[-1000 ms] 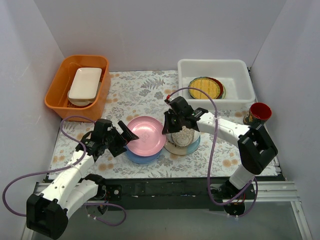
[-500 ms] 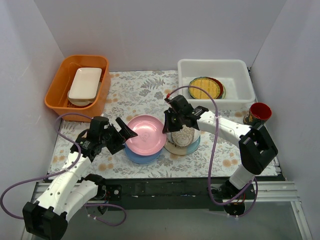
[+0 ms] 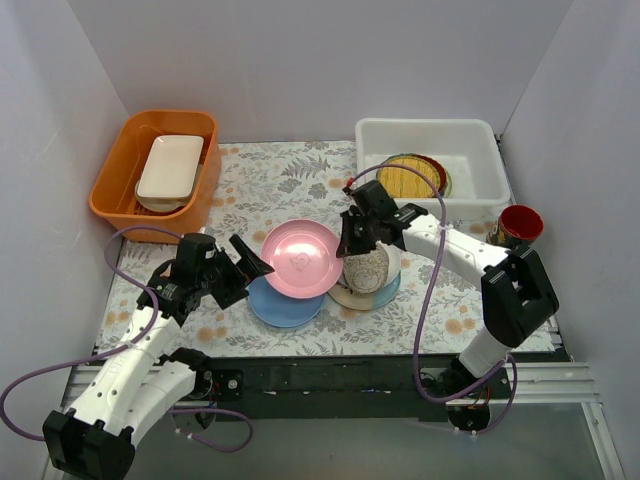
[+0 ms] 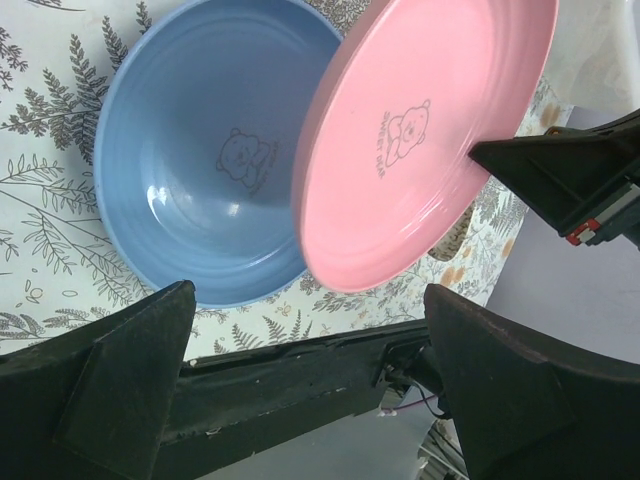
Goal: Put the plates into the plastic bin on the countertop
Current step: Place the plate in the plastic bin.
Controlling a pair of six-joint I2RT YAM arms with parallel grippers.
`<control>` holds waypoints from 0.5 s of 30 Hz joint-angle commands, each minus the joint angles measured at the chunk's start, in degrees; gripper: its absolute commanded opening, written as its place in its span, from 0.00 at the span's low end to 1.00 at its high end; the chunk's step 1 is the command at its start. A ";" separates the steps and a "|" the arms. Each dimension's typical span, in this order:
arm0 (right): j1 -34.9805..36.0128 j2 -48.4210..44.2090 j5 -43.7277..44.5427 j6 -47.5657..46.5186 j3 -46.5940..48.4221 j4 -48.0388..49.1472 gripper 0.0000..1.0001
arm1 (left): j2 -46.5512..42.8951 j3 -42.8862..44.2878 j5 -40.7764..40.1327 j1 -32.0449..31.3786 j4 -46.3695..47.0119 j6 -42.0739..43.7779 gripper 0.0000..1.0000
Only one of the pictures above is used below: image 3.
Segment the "white fluted plate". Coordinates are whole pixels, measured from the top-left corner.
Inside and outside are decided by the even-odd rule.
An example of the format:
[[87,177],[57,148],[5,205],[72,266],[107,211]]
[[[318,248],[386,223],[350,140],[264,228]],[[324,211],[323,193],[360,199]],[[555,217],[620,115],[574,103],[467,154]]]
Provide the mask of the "white fluted plate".
[[393,245],[386,245],[382,242],[379,246],[386,252],[388,257],[388,275],[384,286],[390,285],[400,272],[400,251]]

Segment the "light blue plate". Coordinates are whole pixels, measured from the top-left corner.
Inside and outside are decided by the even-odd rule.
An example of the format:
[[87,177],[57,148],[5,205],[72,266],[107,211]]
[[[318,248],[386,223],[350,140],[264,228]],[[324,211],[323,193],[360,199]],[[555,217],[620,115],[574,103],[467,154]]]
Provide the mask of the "light blue plate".
[[276,328],[300,327],[321,310],[325,296],[296,299],[276,291],[264,277],[248,286],[248,303],[253,313],[265,324]]

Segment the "pink plate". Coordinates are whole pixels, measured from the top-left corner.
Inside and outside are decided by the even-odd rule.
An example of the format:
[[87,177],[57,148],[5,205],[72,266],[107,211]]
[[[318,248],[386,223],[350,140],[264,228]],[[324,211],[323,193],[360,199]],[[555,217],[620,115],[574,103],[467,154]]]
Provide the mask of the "pink plate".
[[260,257],[274,272],[267,282],[280,294],[310,299],[327,293],[343,273],[336,256],[337,235],[308,219],[289,220],[275,227],[262,244]]

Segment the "cream and green plate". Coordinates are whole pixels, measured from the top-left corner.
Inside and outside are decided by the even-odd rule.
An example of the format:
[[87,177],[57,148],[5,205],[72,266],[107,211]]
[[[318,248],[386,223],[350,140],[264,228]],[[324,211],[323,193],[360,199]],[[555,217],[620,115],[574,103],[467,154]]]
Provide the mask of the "cream and green plate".
[[445,169],[445,173],[446,173],[446,185],[444,189],[444,197],[449,198],[453,190],[453,179],[450,172],[447,169]]

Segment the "red brown round plate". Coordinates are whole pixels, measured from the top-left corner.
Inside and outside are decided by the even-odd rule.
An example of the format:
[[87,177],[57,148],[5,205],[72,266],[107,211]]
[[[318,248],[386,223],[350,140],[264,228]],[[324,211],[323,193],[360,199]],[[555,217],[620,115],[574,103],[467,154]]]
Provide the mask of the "red brown round plate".
[[431,157],[422,156],[422,159],[427,162],[435,171],[435,177],[432,183],[438,188],[441,195],[444,195],[447,186],[447,172],[444,167]]

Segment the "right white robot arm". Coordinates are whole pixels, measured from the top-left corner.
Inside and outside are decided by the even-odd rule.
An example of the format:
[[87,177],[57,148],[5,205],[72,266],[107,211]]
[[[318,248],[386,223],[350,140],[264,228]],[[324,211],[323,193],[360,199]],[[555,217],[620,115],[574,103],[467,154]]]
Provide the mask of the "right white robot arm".
[[342,212],[336,255],[347,259],[378,244],[430,258],[479,289],[484,325],[431,387],[436,395],[475,397],[500,363],[552,317],[559,301],[539,255],[529,246],[514,250],[481,242],[425,208],[398,206],[380,182],[344,187],[352,206]]

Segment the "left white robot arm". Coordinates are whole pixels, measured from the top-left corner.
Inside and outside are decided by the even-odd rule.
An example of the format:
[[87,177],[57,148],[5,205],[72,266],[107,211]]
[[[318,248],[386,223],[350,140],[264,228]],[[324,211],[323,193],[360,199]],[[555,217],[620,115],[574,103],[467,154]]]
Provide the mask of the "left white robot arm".
[[273,273],[242,239],[233,261],[204,233],[189,233],[173,259],[142,287],[126,333],[85,391],[43,424],[52,465],[82,479],[122,479],[138,443],[179,400],[205,398],[215,376],[204,353],[163,353],[203,298],[226,309],[248,297],[250,283]]

